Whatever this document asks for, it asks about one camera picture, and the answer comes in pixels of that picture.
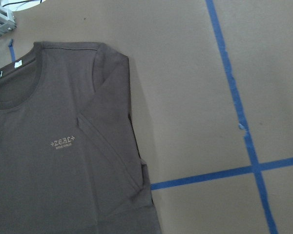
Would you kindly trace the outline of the brown t-shirt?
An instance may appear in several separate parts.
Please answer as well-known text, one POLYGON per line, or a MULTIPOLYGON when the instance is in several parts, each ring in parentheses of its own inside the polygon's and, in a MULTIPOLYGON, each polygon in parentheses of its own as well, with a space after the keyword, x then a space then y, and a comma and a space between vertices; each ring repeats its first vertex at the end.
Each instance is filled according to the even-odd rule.
POLYGON ((128 57, 36 42, 0 68, 0 234, 159 234, 128 57))

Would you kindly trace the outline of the aluminium frame post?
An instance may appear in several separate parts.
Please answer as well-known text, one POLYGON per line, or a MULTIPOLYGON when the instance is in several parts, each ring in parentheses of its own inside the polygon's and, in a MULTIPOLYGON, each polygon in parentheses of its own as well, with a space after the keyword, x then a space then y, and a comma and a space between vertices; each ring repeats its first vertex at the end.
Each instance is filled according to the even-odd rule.
POLYGON ((0 5, 0 37, 16 29, 17 23, 11 10, 0 5))

